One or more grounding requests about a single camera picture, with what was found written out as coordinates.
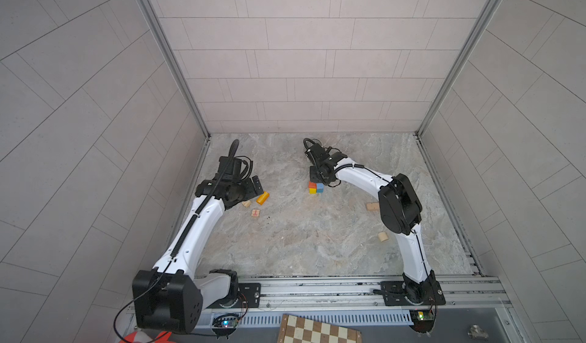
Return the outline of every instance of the orange object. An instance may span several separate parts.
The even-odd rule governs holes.
[[[258,199],[257,199],[257,203],[260,204],[262,206],[262,204],[264,203],[265,200],[267,200],[268,196],[270,194],[267,192],[264,192]]]

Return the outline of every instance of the small wooden block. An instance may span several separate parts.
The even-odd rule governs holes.
[[[376,202],[376,203],[367,203],[366,204],[366,210],[380,210],[380,205],[378,204],[378,202]]]
[[[389,239],[389,236],[385,231],[382,231],[378,233],[378,239],[380,240],[380,242],[387,241]]]

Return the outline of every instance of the marble floor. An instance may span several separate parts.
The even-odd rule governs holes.
[[[253,159],[271,196],[262,206],[237,205],[218,221],[201,255],[197,275],[214,268],[239,275],[400,275],[403,261],[397,242],[376,202],[348,183],[324,193],[308,192],[310,163],[303,138],[317,138],[374,170],[404,173],[423,205],[422,234],[429,264],[436,274],[471,274],[462,245],[448,218],[412,134],[214,134],[198,182],[211,179],[219,156],[238,138],[237,155]],[[260,217],[251,217],[251,209]],[[377,234],[387,231],[389,240]]]

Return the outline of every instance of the tiled wall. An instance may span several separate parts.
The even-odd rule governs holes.
[[[211,132],[414,131],[486,0],[150,0]]]
[[[202,142],[135,0],[0,0],[0,341],[118,342]]]
[[[586,342],[586,2],[503,0],[423,142],[534,342]]]

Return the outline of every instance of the chessboard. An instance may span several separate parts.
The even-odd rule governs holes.
[[[354,329],[283,314],[278,343],[362,343]]]

